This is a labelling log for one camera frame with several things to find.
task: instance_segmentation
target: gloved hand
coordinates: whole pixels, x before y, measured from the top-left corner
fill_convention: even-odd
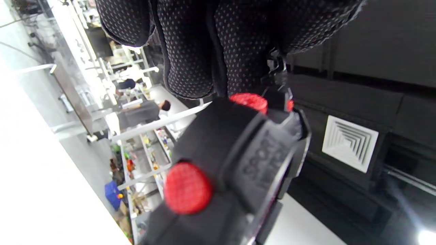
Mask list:
[[[161,45],[164,84],[199,99],[247,92],[267,55],[306,51],[355,18],[366,0],[96,0],[102,27],[133,47]]]

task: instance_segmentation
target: black panel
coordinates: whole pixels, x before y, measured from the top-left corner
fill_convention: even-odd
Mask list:
[[[304,75],[290,76],[295,98],[384,126],[391,126],[403,94]]]
[[[394,133],[436,149],[436,101],[404,96]]]
[[[377,180],[378,175],[381,171],[381,166],[377,161],[377,158],[378,154],[382,150],[386,134],[383,132],[379,132],[377,143],[373,152],[373,157],[368,171],[365,174],[322,152],[328,114],[323,113],[319,110],[307,108],[305,106],[297,105],[296,108],[302,109],[305,112],[310,128],[312,129],[312,139],[310,142],[307,158],[311,159],[316,164],[323,166],[324,168],[332,170],[334,173],[340,174],[341,176],[347,178],[348,181],[351,181],[364,189],[371,189],[375,184],[375,181]],[[369,125],[363,123],[362,121],[354,122],[362,126],[371,128]]]

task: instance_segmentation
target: air vent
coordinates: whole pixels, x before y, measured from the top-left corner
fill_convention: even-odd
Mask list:
[[[328,116],[322,151],[366,173],[377,137],[377,131]]]

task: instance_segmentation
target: red button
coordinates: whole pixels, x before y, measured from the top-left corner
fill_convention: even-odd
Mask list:
[[[213,193],[205,174],[190,163],[178,163],[170,170],[163,191],[167,206],[176,214],[202,211]]]
[[[291,112],[294,109],[294,101],[288,100],[288,112]]]
[[[266,114],[268,101],[257,94],[241,93],[230,97],[230,101],[253,108],[254,110]]]

